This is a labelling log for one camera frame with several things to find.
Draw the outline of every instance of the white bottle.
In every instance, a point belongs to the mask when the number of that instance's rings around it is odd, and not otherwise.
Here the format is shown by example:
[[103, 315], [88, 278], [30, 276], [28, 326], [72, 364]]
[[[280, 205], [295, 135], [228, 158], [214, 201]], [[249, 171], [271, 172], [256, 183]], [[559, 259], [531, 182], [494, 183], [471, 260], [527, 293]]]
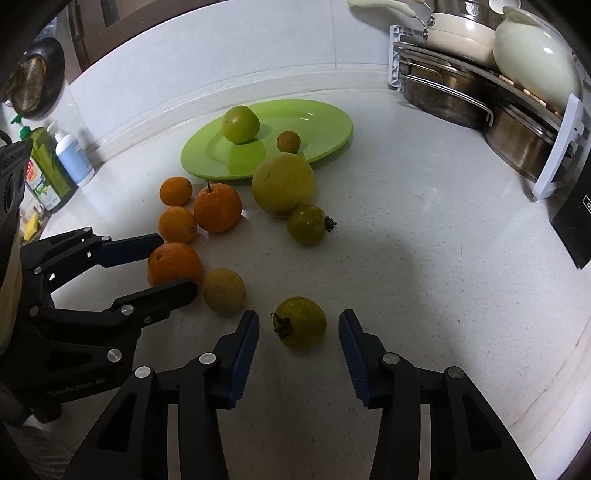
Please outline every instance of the white bottle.
[[56, 130], [57, 158], [60, 159], [74, 183], [83, 187], [95, 176], [95, 169], [74, 135], [59, 130], [57, 122], [53, 122], [47, 127], [48, 132], [53, 133], [52, 130]]

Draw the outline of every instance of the white pot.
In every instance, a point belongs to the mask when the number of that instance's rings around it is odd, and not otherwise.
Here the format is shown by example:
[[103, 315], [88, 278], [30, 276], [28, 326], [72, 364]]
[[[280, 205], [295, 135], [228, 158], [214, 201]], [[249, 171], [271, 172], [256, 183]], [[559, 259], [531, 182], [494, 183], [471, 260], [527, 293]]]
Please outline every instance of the white pot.
[[583, 90], [571, 48], [535, 15], [512, 7], [503, 12], [492, 45], [499, 69], [564, 113], [570, 94], [581, 98]]
[[[423, 4], [424, 0], [415, 0]], [[353, 7], [387, 7], [409, 18], [417, 18], [425, 28], [425, 46], [473, 60], [496, 70], [495, 57], [492, 53], [492, 41], [495, 31], [474, 20], [458, 15], [436, 12], [433, 22], [425, 22], [417, 17], [407, 4], [397, 0], [347, 0]]]

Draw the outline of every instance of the dish rack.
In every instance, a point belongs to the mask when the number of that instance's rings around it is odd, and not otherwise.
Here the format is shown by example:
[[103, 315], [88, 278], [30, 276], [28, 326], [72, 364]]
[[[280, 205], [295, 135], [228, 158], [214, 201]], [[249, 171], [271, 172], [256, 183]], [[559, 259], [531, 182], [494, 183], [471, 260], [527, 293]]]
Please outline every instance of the dish rack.
[[[582, 165], [579, 168], [579, 164], [587, 159], [589, 152], [591, 151], [591, 116], [589, 116], [583, 102], [576, 95], [570, 95], [564, 116], [561, 117], [557, 112], [553, 112], [546, 108], [545, 104], [539, 101], [539, 99], [526, 95], [526, 93], [519, 90], [512, 83], [495, 75], [494, 72], [485, 70], [468, 61], [425, 48], [421, 45], [421, 38], [421, 31], [412, 30], [400, 25], [392, 25], [390, 27], [388, 84], [393, 89], [403, 92], [405, 87], [405, 74], [400, 72], [400, 50], [402, 48], [427, 53], [438, 59], [448, 61], [454, 66], [476, 73], [484, 79], [509, 91], [514, 95], [515, 100], [519, 101], [522, 105], [526, 104], [528, 108], [558, 132], [548, 160], [546, 161], [538, 180], [533, 185], [532, 195], [534, 201], [544, 200], [552, 196], [560, 188], [569, 183], [569, 180], [576, 175], [576, 171], [582, 168]], [[444, 87], [446, 91], [452, 90], [445, 86], [442, 87]], [[455, 90], [448, 93], [460, 98], [467, 97], [464, 93], [456, 92]], [[466, 101], [478, 102], [478, 100], [472, 98], [466, 99]], [[553, 181], [571, 143], [574, 143], [573, 147], [576, 148], [573, 148], [574, 154], [570, 165], [566, 168], [566, 174], [561, 181]]]

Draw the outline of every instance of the tomato stem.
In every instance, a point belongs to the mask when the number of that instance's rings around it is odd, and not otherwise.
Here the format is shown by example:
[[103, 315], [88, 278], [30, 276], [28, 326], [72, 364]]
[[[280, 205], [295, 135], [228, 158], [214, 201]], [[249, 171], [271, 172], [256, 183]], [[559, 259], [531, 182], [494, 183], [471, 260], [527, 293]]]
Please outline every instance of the tomato stem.
[[275, 312], [273, 312], [272, 316], [273, 323], [277, 324], [277, 326], [275, 327], [275, 333], [281, 340], [285, 340], [287, 337], [291, 335], [291, 332], [293, 332], [291, 320], [289, 318], [281, 318]]
[[326, 229], [327, 232], [332, 232], [332, 230], [334, 230], [335, 227], [336, 227], [336, 222], [332, 218], [326, 217], [324, 219], [324, 228]]

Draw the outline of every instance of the stainless steel pot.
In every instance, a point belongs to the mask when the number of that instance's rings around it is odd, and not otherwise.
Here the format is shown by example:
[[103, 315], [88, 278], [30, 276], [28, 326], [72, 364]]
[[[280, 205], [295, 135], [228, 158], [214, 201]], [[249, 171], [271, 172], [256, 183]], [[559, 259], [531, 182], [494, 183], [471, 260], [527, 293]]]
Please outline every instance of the stainless steel pot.
[[434, 0], [433, 12], [468, 18], [495, 30], [503, 22], [504, 17], [490, 8], [488, 3], [474, 0]]
[[494, 114], [486, 103], [491, 86], [471, 72], [418, 52], [401, 53], [405, 72], [404, 97], [421, 110], [463, 127], [493, 125]]
[[[504, 102], [495, 109], [495, 121], [486, 130], [485, 138], [515, 171], [536, 181], [550, 156], [556, 133], [515, 105]], [[561, 166], [555, 180], [560, 180], [564, 173]]]

